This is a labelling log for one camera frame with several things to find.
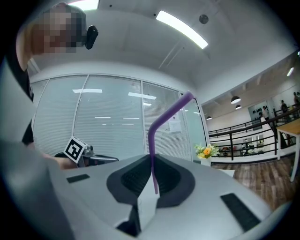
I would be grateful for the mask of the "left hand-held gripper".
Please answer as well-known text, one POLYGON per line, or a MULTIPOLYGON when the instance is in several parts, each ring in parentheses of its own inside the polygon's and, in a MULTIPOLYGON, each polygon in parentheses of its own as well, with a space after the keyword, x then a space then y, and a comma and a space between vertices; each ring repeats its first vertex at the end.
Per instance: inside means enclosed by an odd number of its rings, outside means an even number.
POLYGON ((117 162, 115 157, 94 155, 93 146, 72 136, 63 152, 55 155, 57 158, 69 158, 77 167, 88 167, 117 162))

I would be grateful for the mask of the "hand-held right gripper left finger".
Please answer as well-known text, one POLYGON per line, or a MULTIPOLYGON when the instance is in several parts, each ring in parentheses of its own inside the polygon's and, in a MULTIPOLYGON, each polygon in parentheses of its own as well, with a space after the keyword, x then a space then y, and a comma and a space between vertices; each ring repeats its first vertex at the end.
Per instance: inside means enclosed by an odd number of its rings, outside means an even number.
POLYGON ((139 164, 148 179, 145 155, 98 166, 61 170, 48 162, 51 181, 75 240, 149 240, 141 230, 138 198, 122 176, 139 164))

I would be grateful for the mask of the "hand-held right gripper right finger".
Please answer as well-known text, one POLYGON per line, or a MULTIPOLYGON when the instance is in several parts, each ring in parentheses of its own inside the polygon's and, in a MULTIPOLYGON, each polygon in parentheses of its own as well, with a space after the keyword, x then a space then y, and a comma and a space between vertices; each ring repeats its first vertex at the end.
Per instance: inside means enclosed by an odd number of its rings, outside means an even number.
POLYGON ((189 170, 195 178, 191 195, 179 206, 157 209, 139 234, 140 240, 262 240, 278 225, 288 208, 272 211, 256 193, 221 170, 177 157, 165 158, 189 170), (259 220, 244 230, 222 196, 235 194, 259 220))

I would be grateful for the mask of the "person's left hand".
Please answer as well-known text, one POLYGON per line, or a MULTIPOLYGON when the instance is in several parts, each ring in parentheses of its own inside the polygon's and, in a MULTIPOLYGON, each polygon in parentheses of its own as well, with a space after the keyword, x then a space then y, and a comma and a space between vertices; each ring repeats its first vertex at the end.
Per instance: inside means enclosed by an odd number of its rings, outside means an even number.
POLYGON ((62 170, 77 168, 77 164, 67 157, 55 157, 54 159, 62 170))

